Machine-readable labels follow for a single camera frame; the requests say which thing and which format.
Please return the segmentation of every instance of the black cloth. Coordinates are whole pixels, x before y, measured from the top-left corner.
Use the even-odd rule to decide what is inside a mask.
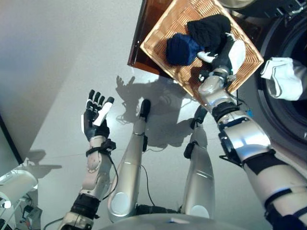
[[[205,47],[205,51],[219,54],[226,43],[225,33],[230,33],[231,25],[226,16],[217,14],[188,22],[188,31],[200,46]]]

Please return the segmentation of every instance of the white towel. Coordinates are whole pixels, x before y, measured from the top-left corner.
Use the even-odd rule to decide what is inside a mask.
[[[303,93],[302,80],[306,81],[306,70],[300,62],[289,57],[272,57],[260,74],[269,80],[267,87],[272,97],[297,101]]]

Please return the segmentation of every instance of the black cable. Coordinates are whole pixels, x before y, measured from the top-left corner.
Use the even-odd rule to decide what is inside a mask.
[[[153,200],[152,200],[152,197],[150,196],[150,193],[149,193],[149,186],[148,186],[148,174],[147,174],[147,170],[145,169],[144,165],[141,165],[143,167],[143,169],[145,170],[145,173],[146,173],[146,179],[147,179],[147,193],[148,193],[148,196],[149,196],[149,199],[151,201],[151,203],[153,204],[153,206],[155,206]]]
[[[237,101],[239,101],[239,102],[242,102],[242,103],[247,107],[247,109],[248,109],[249,111],[251,111],[249,105],[248,105],[244,100],[242,100],[242,99],[240,99],[240,98],[238,98],[238,97],[232,95],[232,94],[228,91],[229,86],[230,86],[230,84],[228,84],[227,87],[225,88],[226,93],[227,93],[231,98],[233,98],[233,99],[235,99],[235,100],[237,100]]]
[[[104,198],[102,198],[102,200],[107,199],[115,191],[115,189],[116,189],[116,187],[118,185],[118,172],[117,172],[116,166],[115,166],[114,162],[112,161],[111,156],[108,155],[108,154],[106,154],[106,155],[109,157],[109,159],[110,159],[110,161],[111,161],[111,163],[112,163],[112,165],[114,167],[114,170],[115,170],[115,173],[116,173],[116,184],[115,184],[115,187],[113,188],[113,190],[108,195],[106,195]]]
[[[43,230],[46,230],[47,227],[48,227],[49,225],[54,224],[54,223],[56,223],[56,222],[59,222],[59,221],[61,221],[61,220],[63,220],[63,219],[64,219],[64,218],[56,219],[56,220],[54,220],[54,221],[52,221],[52,222],[46,224],[45,227],[43,228]]]

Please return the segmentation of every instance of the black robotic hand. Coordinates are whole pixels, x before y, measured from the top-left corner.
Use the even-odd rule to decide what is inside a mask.
[[[88,141],[95,136],[104,136],[108,138],[110,130],[106,124],[106,115],[114,102],[113,97],[109,97],[103,104],[105,97],[91,90],[86,101],[86,110],[82,115],[82,132]]]

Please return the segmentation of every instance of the wicker basket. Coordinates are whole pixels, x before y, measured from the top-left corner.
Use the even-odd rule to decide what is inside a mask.
[[[246,46],[245,61],[237,73],[237,79],[229,88],[233,92],[256,71],[263,63],[263,58],[247,35],[217,0],[173,0],[141,44],[141,49],[200,103],[202,100],[198,93],[200,86],[198,73],[200,69],[206,67],[198,58],[189,66],[170,65],[165,56],[166,41],[175,33],[187,34],[187,22],[215,14],[223,14],[229,18],[232,33],[236,39],[243,40]]]

